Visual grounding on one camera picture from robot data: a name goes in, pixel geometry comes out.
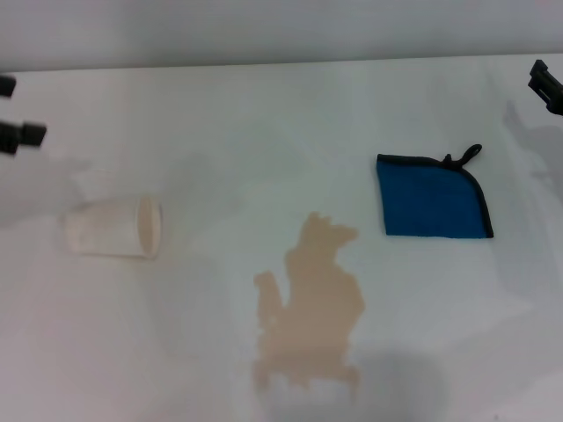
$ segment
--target blue towel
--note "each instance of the blue towel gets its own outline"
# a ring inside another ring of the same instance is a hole
[[[481,151],[473,145],[461,160],[377,156],[377,176],[389,236],[493,237],[483,191],[463,166]]]

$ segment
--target blue cloth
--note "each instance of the blue cloth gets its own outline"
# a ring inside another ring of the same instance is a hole
[[[394,164],[377,160],[387,235],[492,237],[492,229],[487,232],[484,222],[484,218],[488,219],[484,197],[482,193],[479,197],[475,179],[460,171],[461,166],[451,170],[436,163]]]

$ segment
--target white surface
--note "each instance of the white surface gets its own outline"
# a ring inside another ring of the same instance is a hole
[[[563,56],[545,58],[563,75]],[[45,121],[0,164],[0,408],[17,421],[559,421],[563,119],[534,57],[18,76],[3,119]],[[495,239],[391,238],[377,153],[467,166]],[[154,193],[154,262],[68,254],[59,215]],[[258,292],[318,211],[357,228],[338,262],[366,309],[347,386],[256,395]]]
[[[0,70],[560,53],[557,0],[3,0]]]
[[[154,258],[162,215],[151,197],[101,200],[64,216],[71,251],[93,255]]]

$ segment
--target brown liquid stain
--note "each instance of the brown liquid stain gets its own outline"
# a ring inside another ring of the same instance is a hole
[[[357,236],[356,229],[311,213],[299,243],[285,256],[291,289],[286,306],[272,273],[254,277],[262,330],[253,367],[258,389],[267,388],[270,375],[281,374],[306,389],[312,379],[346,382],[354,397],[360,374],[344,360],[365,306],[356,278],[336,264],[336,253]]]

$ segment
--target gray wall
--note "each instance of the gray wall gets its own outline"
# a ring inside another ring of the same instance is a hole
[[[0,70],[562,51],[560,0],[0,0]]]

